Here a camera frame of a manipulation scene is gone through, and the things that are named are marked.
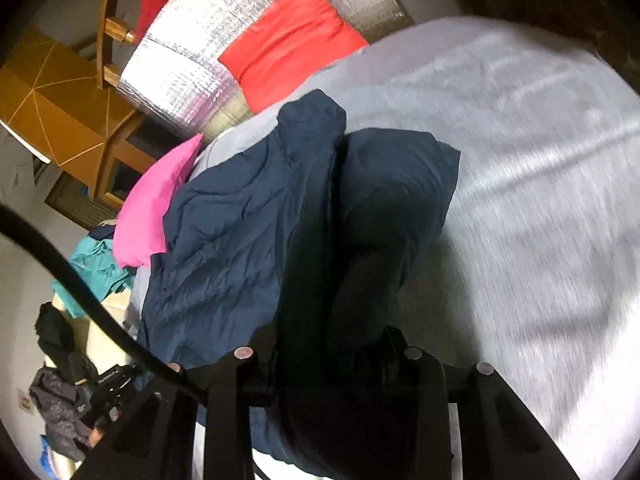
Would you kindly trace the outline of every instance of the chair backrest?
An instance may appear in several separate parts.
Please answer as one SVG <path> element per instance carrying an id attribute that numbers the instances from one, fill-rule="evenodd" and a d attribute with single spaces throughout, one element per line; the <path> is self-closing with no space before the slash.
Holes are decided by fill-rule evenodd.
<path id="1" fill-rule="evenodd" d="M 98 17 L 97 57 L 98 88 L 105 84 L 117 86 L 121 69 L 113 64 L 113 40 L 121 43 L 134 43 L 135 30 L 116 17 L 118 0 L 102 0 Z"/>

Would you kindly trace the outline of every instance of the wall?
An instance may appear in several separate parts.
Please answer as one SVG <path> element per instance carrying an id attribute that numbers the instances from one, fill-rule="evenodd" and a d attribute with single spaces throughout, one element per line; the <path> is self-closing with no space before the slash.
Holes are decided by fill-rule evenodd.
<path id="1" fill-rule="evenodd" d="M 9 160 L 31 161 L 31 155 L 22 150 L 27 152 L 18 142 L 2 143 L 0 158 L 6 160 L 0 160 L 0 178 L 10 173 L 6 171 L 11 166 Z M 59 175 L 58 168 L 47 168 L 34 186 L 31 173 L 32 180 L 23 181 L 21 192 L 5 194 L 4 198 L 68 256 L 86 231 L 44 203 Z M 0 180 L 0 187 L 2 184 L 6 181 Z M 40 304 L 53 296 L 50 280 L 49 273 L 25 252 L 0 243 L 0 418 L 27 464 L 41 478 L 45 478 L 38 463 L 43 423 L 37 413 L 30 415 L 18 408 L 17 388 L 28 392 L 44 360 L 33 325 Z"/>

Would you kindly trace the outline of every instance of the cream sofa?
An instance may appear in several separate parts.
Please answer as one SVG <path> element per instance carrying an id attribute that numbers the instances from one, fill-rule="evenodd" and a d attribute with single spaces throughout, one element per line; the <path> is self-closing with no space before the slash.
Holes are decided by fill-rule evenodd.
<path id="1" fill-rule="evenodd" d="M 102 306 L 113 316 L 113 319 L 122 323 L 125 309 L 129 304 L 130 295 L 131 291 L 129 289 L 110 294 L 104 299 Z M 89 359 L 94 362 L 99 374 L 107 371 L 113 365 L 123 365 L 125 363 L 125 353 L 116 343 L 111 341 L 89 317 L 72 319 L 57 294 L 53 297 L 51 303 L 60 310 L 69 321 L 74 330 L 76 348 L 84 350 Z M 56 366 L 48 356 L 46 356 L 45 361 L 47 366 Z M 60 480 L 69 480 L 81 462 L 74 462 L 56 452 L 52 452 L 52 454 L 58 478 L 60 478 Z"/>

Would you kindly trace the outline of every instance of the teal shirt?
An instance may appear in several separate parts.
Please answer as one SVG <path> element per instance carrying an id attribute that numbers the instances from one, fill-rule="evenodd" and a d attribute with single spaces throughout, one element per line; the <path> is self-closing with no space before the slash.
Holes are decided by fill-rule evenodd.
<path id="1" fill-rule="evenodd" d="M 112 292 L 133 286 L 133 275 L 118 266 L 113 259 L 112 247 L 112 240 L 98 241 L 86 236 L 80 240 L 69 257 L 69 263 L 89 286 L 98 301 L 104 300 Z M 51 282 L 51 288 L 59 295 L 71 317 L 86 315 L 58 280 Z"/>

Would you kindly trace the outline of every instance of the wooden chair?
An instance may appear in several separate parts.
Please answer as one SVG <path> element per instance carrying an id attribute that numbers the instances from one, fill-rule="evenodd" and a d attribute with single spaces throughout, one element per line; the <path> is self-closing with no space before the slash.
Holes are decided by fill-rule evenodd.
<path id="1" fill-rule="evenodd" d="M 116 87 L 120 81 L 121 69 L 113 63 L 113 41 L 129 44 L 135 41 L 133 28 L 116 17 L 117 5 L 118 0 L 102 0 L 100 8 L 96 56 L 98 88 L 109 85 Z M 113 206 L 122 206 L 122 200 L 110 192 L 116 162 L 120 161 L 135 171 L 144 173 L 156 161 L 129 142 L 130 136 L 139 130 L 145 120 L 146 115 L 132 105 L 131 112 L 107 139 L 92 198 L 97 196 Z"/>

